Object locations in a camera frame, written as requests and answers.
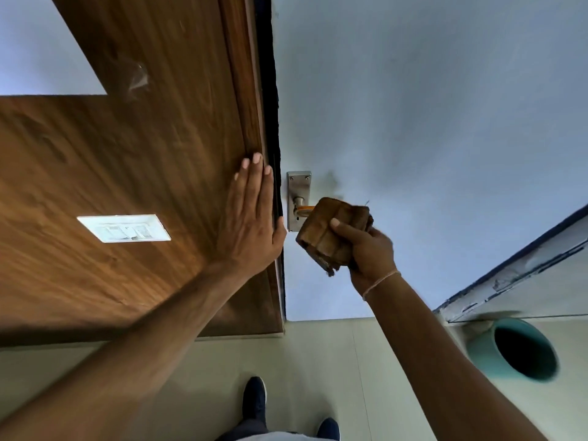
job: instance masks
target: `light switch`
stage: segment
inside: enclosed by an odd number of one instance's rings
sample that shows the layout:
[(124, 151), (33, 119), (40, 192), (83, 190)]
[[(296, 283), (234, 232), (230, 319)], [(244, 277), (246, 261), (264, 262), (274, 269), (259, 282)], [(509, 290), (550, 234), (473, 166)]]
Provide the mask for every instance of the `light switch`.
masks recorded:
[(102, 243), (171, 240), (156, 215), (78, 216)]

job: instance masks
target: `tiled floor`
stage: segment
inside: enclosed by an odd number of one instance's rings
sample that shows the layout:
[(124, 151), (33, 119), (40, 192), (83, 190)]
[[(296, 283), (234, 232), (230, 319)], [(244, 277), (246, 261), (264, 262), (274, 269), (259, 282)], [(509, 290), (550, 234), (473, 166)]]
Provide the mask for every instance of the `tiled floor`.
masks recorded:
[[(497, 382), (556, 441), (585, 439), (588, 321), (538, 323), (562, 374), (547, 386)], [(92, 348), (0, 352), (0, 417), (67, 371)], [(198, 341), (128, 440), (211, 441), (239, 420), (251, 375), (268, 388), (268, 426), (312, 435), (333, 415), (345, 440), (434, 441), (406, 376), (373, 319), (299, 322), (282, 338)]]

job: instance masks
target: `teal pipe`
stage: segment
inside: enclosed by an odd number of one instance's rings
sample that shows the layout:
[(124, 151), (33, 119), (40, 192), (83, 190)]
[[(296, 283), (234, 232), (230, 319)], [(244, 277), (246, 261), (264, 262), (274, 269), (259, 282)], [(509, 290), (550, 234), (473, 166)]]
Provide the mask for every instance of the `teal pipe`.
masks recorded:
[(489, 378), (524, 378), (549, 382), (559, 372), (553, 345), (543, 333), (519, 318), (496, 320), (466, 344), (474, 365)]

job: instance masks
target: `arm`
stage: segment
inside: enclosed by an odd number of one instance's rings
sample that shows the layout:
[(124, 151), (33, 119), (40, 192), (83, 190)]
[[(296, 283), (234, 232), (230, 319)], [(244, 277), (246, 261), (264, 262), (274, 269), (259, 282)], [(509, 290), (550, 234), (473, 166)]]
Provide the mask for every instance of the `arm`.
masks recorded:
[[(353, 244), (359, 293), (396, 270), (392, 242), (337, 220), (332, 229)], [(439, 441), (547, 441), (511, 401), (474, 367), (410, 285), (394, 274), (366, 300), (402, 365)]]
[(272, 222), (273, 175), (244, 160), (229, 189), (217, 257), (195, 279), (0, 423), (0, 439), (111, 440), (123, 435), (216, 312), (282, 251)]

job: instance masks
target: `shoe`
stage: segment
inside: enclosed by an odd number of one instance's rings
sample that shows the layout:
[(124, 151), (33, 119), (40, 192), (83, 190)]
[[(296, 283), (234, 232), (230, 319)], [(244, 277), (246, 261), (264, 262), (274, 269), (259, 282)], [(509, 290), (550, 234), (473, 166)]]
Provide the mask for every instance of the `shoe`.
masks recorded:
[(316, 432), (316, 437), (320, 439), (333, 439), (334, 441), (341, 441), (339, 424), (337, 424), (333, 418), (325, 419), (320, 423), (319, 430)]
[(243, 392), (243, 420), (257, 419), (265, 423), (265, 405), (267, 397), (263, 380), (254, 376), (249, 379)]

